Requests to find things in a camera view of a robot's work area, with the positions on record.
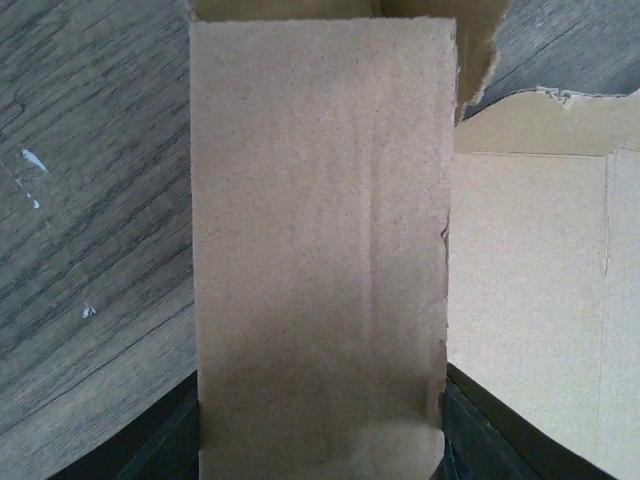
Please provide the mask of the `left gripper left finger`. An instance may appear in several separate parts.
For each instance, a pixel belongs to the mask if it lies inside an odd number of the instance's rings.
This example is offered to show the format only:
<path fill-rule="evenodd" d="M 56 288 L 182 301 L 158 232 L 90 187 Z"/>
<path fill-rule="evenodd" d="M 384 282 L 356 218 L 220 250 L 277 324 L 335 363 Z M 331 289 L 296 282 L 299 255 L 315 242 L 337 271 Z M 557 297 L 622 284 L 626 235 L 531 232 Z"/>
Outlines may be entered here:
<path fill-rule="evenodd" d="M 197 374 L 192 373 L 109 440 L 53 479 L 197 479 Z"/>

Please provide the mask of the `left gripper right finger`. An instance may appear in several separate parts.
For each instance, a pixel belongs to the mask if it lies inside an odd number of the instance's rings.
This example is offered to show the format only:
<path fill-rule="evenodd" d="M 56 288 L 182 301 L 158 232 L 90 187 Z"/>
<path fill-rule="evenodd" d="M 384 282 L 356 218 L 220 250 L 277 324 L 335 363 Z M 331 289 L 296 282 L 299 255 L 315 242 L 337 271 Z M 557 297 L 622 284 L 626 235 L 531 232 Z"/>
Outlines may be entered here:
<path fill-rule="evenodd" d="M 443 479 L 610 479 L 453 364 L 443 396 Z"/>

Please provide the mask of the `small cardboard box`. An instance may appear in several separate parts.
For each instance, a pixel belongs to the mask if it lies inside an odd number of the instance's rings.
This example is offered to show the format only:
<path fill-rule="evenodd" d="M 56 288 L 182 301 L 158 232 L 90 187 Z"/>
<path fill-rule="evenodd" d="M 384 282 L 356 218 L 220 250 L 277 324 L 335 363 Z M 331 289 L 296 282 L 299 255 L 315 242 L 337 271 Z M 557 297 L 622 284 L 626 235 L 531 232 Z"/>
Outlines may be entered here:
<path fill-rule="evenodd" d="M 472 117 L 503 1 L 194 1 L 203 479 L 429 479 L 456 367 L 553 479 L 639 475 L 639 97 Z"/>

